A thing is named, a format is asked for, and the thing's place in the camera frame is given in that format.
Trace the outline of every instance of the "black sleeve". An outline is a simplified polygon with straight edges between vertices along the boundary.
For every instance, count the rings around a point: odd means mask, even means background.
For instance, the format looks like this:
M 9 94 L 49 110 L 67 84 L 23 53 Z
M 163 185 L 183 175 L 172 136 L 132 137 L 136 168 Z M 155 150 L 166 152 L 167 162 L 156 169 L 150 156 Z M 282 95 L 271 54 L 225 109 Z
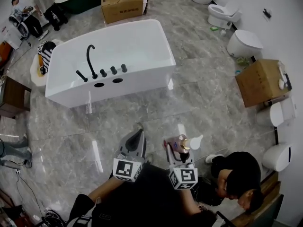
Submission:
M 89 210 L 95 206 L 95 203 L 92 199 L 84 194 L 79 194 L 76 198 L 74 206 L 72 207 L 70 218 L 67 223 L 71 220 L 85 215 Z

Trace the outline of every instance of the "man in black shirt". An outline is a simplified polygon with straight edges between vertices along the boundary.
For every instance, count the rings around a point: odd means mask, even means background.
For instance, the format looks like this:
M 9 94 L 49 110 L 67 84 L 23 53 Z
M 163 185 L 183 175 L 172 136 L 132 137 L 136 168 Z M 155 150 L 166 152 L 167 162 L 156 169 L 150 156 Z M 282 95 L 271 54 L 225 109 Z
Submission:
M 135 183 L 111 177 L 88 196 L 80 194 L 71 210 L 68 226 L 80 227 L 91 222 L 93 227 L 114 224 L 169 224 L 173 227 L 182 223 L 211 227 L 215 221 L 213 212 L 200 210 L 190 190 L 175 190 L 165 170 L 144 164 Z
M 261 170 L 250 153 L 234 152 L 227 157 L 209 155 L 205 162 L 212 164 L 212 175 L 218 179 L 218 196 L 238 199 L 238 204 L 249 212 L 262 205 Z

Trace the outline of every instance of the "gray pants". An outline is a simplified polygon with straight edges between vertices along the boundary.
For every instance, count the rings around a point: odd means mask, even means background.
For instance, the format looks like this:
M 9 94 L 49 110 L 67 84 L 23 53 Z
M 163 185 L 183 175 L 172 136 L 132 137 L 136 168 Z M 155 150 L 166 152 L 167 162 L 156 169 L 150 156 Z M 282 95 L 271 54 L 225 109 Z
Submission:
M 22 140 L 19 140 L 18 142 L 0 142 L 0 154 L 3 152 L 1 157 L 4 156 L 16 156 L 24 160 L 31 160 L 32 154 L 30 151 L 26 151 L 25 153 L 16 150 L 20 148 L 28 147 L 28 141 L 27 138 L 23 137 Z

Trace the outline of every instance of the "black oval hole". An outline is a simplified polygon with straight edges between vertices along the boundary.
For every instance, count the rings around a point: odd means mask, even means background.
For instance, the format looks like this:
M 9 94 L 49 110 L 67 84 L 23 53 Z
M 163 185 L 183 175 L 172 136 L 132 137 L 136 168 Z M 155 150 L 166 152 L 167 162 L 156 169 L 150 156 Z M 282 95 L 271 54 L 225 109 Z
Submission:
M 104 83 L 101 83 L 101 82 L 95 84 L 95 87 L 103 87 L 103 86 L 104 86 Z
M 119 82 L 122 82 L 123 79 L 122 78 L 116 78 L 113 80 L 113 83 L 119 83 Z

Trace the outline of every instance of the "brown box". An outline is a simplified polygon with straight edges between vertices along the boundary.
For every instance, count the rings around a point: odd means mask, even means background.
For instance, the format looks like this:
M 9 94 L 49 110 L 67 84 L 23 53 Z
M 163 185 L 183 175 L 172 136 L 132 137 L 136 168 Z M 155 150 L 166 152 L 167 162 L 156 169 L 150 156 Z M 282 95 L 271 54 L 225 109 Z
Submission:
M 236 76 L 245 107 L 280 97 L 288 88 L 279 88 L 282 79 L 277 60 L 261 59 Z
M 105 21 L 109 24 L 145 14 L 147 0 L 102 0 L 101 9 Z

